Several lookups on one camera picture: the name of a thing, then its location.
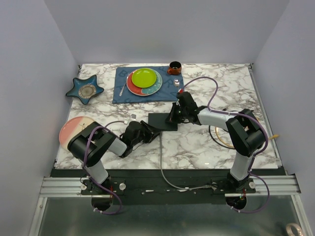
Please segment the black network switch box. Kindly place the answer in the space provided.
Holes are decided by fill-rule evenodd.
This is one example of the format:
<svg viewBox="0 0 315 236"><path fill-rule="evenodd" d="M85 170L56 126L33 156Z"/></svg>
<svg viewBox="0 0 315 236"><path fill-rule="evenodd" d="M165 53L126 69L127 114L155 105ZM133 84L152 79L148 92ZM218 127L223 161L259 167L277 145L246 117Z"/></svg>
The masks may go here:
<svg viewBox="0 0 315 236"><path fill-rule="evenodd" d="M148 125L162 131L177 131L178 125L176 123L167 122L167 118L168 113L149 113Z"/></svg>

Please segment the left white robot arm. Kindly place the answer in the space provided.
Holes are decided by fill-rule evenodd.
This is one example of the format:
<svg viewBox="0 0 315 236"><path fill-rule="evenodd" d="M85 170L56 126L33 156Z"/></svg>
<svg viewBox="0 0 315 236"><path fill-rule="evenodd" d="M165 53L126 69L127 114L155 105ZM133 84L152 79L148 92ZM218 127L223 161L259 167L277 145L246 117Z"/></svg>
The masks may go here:
<svg viewBox="0 0 315 236"><path fill-rule="evenodd" d="M144 121L131 121L125 132L117 136L94 121L68 141L67 149L81 161L82 168L93 182L93 190L104 194L109 189L109 174L101 163L103 155L109 151L125 158L135 145L151 143L161 132Z"/></svg>

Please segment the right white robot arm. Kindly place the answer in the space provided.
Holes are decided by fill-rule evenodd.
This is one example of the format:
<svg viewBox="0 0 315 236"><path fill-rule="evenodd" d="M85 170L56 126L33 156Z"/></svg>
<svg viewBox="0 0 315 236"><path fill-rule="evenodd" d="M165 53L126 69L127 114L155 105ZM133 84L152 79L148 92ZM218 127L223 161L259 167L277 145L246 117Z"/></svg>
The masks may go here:
<svg viewBox="0 0 315 236"><path fill-rule="evenodd" d="M249 109L236 113L211 110L206 106L198 107L187 91L177 93L177 99L178 101L172 104L166 123L192 123L228 131L236 155L227 175L226 186L233 193L239 192L249 177L254 157L258 155L257 150L268 145L266 131Z"/></svg>

